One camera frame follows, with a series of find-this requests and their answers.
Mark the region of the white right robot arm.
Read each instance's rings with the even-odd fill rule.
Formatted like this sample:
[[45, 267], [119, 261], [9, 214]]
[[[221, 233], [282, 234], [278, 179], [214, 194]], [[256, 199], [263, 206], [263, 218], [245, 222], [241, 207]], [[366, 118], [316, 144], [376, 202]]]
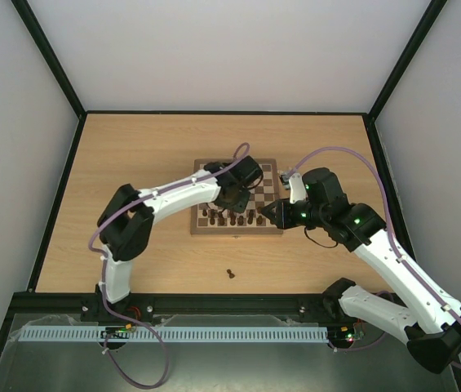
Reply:
[[261, 213], [278, 229], [321, 228], [375, 270], [401, 300], [397, 305], [341, 278], [323, 293], [333, 319], [361, 319], [395, 337], [423, 368], [440, 374], [461, 353], [461, 302], [436, 284], [402, 248], [370, 206], [350, 203], [338, 177], [320, 167], [282, 173], [290, 191]]

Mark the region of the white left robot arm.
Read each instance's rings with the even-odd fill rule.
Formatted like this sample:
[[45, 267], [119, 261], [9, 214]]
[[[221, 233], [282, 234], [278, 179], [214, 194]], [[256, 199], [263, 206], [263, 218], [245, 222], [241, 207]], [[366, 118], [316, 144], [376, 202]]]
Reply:
[[150, 189], [121, 186], [100, 215], [88, 244], [103, 262], [102, 297], [113, 305], [129, 296], [133, 260], [145, 251], [157, 223], [207, 203], [244, 212], [253, 185], [262, 178], [261, 166], [245, 156], [230, 163], [207, 163], [184, 179]]

